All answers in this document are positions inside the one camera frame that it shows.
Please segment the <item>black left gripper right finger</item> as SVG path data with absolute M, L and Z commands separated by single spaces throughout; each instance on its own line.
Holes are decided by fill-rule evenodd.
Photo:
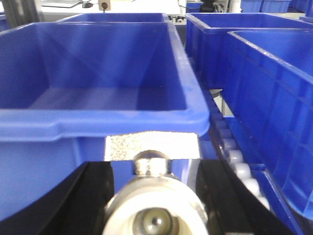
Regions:
M 205 205 L 211 235 L 291 235 L 239 180 L 224 160 L 201 160 L 196 194 Z

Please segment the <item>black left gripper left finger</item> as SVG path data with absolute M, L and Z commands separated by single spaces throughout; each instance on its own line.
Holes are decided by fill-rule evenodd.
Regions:
M 112 166 L 84 162 L 59 185 L 0 223 L 2 235 L 100 235 L 114 194 Z

